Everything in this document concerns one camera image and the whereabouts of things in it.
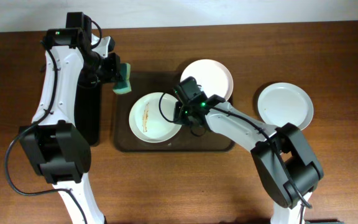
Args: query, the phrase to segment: brown tray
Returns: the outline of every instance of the brown tray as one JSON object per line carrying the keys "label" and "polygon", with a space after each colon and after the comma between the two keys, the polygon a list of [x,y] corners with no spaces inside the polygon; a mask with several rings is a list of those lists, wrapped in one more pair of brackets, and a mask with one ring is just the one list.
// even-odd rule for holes
{"label": "brown tray", "polygon": [[207,131],[203,136],[191,134],[190,127],[182,126],[171,139],[148,143],[138,139],[129,127],[129,112],[142,96],[153,92],[167,92],[180,82],[180,73],[131,73],[132,91],[117,97],[113,144],[122,152],[226,152],[234,146],[227,137]]}

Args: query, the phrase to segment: dish sponge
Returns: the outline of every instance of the dish sponge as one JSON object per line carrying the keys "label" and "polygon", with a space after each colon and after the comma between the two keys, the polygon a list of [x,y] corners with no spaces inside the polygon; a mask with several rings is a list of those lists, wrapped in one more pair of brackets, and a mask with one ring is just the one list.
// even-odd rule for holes
{"label": "dish sponge", "polygon": [[124,81],[117,82],[112,90],[118,94],[125,94],[132,91],[131,84],[129,83],[129,76],[131,75],[131,65],[128,63],[121,64],[121,71],[120,74],[122,75]]}

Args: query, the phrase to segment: white wall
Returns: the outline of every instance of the white wall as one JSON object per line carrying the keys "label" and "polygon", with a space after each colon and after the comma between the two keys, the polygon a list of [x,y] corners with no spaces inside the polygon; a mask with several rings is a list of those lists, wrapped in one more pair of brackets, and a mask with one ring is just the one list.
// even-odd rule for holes
{"label": "white wall", "polygon": [[0,32],[64,28],[83,11],[102,28],[358,20],[358,0],[0,0]]}

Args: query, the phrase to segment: wooden table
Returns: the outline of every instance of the wooden table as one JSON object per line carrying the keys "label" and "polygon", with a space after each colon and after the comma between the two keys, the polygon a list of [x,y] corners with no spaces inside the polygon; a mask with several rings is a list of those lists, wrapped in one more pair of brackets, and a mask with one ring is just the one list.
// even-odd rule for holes
{"label": "wooden table", "polygon": [[[0,34],[0,223],[70,223],[57,194],[22,197],[9,188],[3,155],[39,102],[45,32]],[[358,223],[358,22],[256,24],[158,29],[111,29],[116,52],[133,71],[182,71],[190,62],[222,62],[234,79],[235,106],[256,117],[257,90],[289,82],[313,100],[304,130],[325,177],[307,220]],[[109,223],[219,223],[266,220],[273,202],[249,153],[123,154],[111,143],[116,95],[103,88],[101,144],[89,173],[96,201]],[[26,191],[50,189],[16,146],[10,168]]]}

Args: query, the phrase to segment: dirty plate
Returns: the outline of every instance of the dirty plate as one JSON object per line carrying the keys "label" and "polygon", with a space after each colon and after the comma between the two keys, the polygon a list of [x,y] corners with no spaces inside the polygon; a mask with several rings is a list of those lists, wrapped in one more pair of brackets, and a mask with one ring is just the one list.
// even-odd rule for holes
{"label": "dirty plate", "polygon": [[[151,143],[158,143],[172,138],[180,130],[181,125],[164,120],[158,109],[162,93],[150,93],[140,98],[129,113],[129,127],[136,137]],[[175,103],[178,100],[165,94],[161,101],[162,113],[169,120],[173,119]]]}

